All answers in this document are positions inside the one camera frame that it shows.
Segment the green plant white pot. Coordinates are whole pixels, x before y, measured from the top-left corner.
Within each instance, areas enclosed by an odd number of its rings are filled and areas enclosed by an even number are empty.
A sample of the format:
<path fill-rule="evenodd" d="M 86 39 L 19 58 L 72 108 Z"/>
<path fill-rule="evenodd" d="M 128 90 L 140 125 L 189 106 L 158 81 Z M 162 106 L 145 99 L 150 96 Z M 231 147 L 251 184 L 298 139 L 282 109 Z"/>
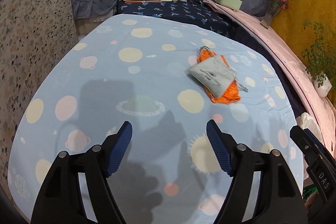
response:
<path fill-rule="evenodd" d="M 313 33 L 314 42 L 302 52 L 302 57 L 307 61 L 306 71 L 317 94 L 323 98 L 335 92 L 335 31 L 309 20 L 304 21 L 303 28 Z"/>

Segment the vase with pink flowers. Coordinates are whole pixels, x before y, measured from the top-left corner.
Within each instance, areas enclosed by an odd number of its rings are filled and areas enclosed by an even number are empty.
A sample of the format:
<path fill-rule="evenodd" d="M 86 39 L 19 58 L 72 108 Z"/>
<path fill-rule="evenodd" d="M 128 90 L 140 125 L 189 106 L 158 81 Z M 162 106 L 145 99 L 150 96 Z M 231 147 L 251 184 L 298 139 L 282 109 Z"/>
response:
<path fill-rule="evenodd" d="M 267 8 L 260 24 L 268 29 L 273 18 L 280 10 L 288 8 L 288 0 L 267 0 Z"/>

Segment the navy patterned cloth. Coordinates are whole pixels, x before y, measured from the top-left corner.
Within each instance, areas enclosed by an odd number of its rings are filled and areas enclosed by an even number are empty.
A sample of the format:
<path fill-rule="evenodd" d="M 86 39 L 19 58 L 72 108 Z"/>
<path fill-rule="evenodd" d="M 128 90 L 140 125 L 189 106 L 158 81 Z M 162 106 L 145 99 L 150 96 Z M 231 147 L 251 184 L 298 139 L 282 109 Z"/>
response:
<path fill-rule="evenodd" d="M 200 1 L 126 3 L 119 0 L 115 13 L 152 16 L 192 24 L 228 38 L 235 36 L 237 28 L 237 24 L 228 17 L 219 15 Z"/>

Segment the grey drawstring pouch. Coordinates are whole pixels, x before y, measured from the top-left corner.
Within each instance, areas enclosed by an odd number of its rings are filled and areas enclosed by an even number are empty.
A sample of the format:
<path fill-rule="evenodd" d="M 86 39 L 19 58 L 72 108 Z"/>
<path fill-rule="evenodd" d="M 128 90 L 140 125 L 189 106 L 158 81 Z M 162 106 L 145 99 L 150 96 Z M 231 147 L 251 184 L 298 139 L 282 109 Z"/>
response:
<path fill-rule="evenodd" d="M 229 86 L 238 84 L 245 92 L 249 89 L 237 79 L 237 73 L 225 64 L 219 55 L 201 61 L 188 69 L 188 73 L 197 79 L 215 98 L 220 98 Z"/>

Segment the white lined trash bin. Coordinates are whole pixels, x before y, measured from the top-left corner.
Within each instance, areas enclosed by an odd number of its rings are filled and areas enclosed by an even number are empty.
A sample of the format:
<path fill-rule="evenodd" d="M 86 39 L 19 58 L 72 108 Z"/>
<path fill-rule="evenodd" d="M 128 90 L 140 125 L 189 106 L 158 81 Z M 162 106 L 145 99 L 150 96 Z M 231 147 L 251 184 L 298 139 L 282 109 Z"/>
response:
<path fill-rule="evenodd" d="M 313 135 L 322 143 L 322 133 L 319 128 L 319 125 L 314 120 L 314 118 L 307 112 L 302 113 L 299 117 L 296 118 L 297 125 L 302 129 L 309 129 Z"/>

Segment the pink cloth covered shelf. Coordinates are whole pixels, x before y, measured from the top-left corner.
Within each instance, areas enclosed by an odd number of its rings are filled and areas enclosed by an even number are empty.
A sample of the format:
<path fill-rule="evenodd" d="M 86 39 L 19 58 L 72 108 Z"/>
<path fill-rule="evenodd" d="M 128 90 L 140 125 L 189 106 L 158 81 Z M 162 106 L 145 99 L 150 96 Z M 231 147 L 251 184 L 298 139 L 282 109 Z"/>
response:
<path fill-rule="evenodd" d="M 307 112 L 318 124 L 323 144 L 335 156 L 335 108 L 328 98 L 318 95 L 306 72 L 306 66 L 284 40 L 272 28 L 263 27 L 260 20 L 250 14 L 232 10 L 212 0 L 203 0 L 203 3 L 209 5 L 213 11 L 228 16 L 242 26 L 269 52 L 288 77 Z"/>

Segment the orange plastic wrapper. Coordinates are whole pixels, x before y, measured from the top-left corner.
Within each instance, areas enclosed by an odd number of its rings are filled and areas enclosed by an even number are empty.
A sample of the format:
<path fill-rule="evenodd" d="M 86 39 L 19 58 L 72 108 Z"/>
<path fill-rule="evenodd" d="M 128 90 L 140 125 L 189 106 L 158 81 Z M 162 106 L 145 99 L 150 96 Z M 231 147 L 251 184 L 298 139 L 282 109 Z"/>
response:
<path fill-rule="evenodd" d="M 230 68 L 223 55 L 202 47 L 197 64 L 190 69 L 190 74 L 203 85 L 213 103 L 240 101 L 236 72 Z"/>

